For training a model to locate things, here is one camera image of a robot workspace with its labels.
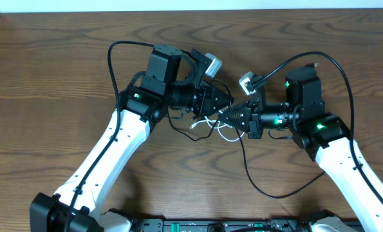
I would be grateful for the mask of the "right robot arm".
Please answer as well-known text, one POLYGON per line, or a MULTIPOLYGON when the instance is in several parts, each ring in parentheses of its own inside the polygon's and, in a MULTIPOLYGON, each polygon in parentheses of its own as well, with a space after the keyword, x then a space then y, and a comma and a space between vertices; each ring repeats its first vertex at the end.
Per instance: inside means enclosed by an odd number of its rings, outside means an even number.
POLYGON ((266 103, 261 78, 239 80, 251 100, 220 115, 220 121, 260 139, 265 129, 288 128, 294 142, 334 181, 365 231, 383 231, 383 183, 364 159, 351 130, 325 110, 321 80, 311 67, 285 76, 286 102, 266 103))

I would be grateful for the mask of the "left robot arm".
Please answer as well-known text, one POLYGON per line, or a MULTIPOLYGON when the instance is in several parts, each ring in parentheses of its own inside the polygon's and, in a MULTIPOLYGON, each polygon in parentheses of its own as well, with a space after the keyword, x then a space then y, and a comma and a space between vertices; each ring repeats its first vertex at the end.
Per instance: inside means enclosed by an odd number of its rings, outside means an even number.
POLYGON ((38 194, 30 205, 32 231, 129 231, 133 221, 102 208, 117 177, 169 110, 209 117, 232 104, 213 85, 222 62, 197 50, 154 44, 146 70, 116 91, 111 120, 84 162, 52 196, 38 194))

